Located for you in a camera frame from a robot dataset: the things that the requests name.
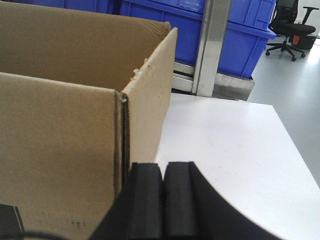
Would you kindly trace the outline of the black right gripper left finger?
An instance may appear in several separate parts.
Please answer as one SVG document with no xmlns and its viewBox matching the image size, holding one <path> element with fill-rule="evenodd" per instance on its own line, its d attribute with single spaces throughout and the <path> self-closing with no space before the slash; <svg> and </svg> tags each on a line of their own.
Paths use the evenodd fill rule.
<svg viewBox="0 0 320 240">
<path fill-rule="evenodd" d="M 126 182 L 91 240 L 160 240 L 163 182 L 155 163 L 133 163 Z"/>
</svg>

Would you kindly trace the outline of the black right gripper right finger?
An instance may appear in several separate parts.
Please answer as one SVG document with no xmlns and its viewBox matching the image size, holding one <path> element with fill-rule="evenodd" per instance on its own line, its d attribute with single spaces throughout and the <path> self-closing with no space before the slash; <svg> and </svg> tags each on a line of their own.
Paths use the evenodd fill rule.
<svg viewBox="0 0 320 240">
<path fill-rule="evenodd" d="M 164 175 L 167 240 L 275 240 L 212 187 L 194 162 L 169 162 Z"/>
</svg>

